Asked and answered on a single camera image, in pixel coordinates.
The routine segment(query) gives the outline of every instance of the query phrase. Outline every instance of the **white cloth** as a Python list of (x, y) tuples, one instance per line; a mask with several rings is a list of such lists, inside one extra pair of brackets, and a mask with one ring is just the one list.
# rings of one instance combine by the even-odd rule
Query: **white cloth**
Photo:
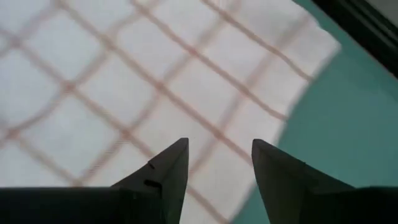
[(0, 0), (0, 28), (0, 187), (111, 185), (188, 137), (181, 223), (234, 217), (338, 49), (288, 0)]

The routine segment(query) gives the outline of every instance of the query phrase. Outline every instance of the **checkered fabric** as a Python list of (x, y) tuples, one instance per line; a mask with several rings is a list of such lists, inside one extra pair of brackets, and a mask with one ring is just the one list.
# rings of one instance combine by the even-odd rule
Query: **checkered fabric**
[(181, 223), (227, 223), (337, 48), (289, 0), (0, 0), (0, 187), (111, 185), (188, 137)]

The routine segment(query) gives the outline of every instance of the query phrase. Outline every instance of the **teal surface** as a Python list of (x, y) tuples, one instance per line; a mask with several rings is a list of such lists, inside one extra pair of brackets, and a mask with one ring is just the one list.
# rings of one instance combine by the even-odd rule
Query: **teal surface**
[[(295, 107), (279, 147), (353, 186), (398, 185), (398, 80), (310, 0), (296, 0), (341, 44)], [(233, 223), (268, 223), (256, 187)]]

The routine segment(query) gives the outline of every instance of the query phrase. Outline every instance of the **black metal edge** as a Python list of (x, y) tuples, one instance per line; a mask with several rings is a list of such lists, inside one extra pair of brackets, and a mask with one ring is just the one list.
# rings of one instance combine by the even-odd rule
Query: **black metal edge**
[(365, 0), (312, 0), (398, 78), (398, 28)]

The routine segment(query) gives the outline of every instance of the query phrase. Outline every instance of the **dark object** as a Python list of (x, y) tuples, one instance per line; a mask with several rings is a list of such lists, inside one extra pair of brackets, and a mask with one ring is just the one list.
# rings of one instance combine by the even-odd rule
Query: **dark object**
[(260, 139), (252, 159), (272, 224), (397, 223), (397, 188), (356, 189)]
[(188, 139), (112, 187), (0, 190), (0, 223), (179, 223)]
[(398, 78), (398, 28), (365, 0), (312, 0)]

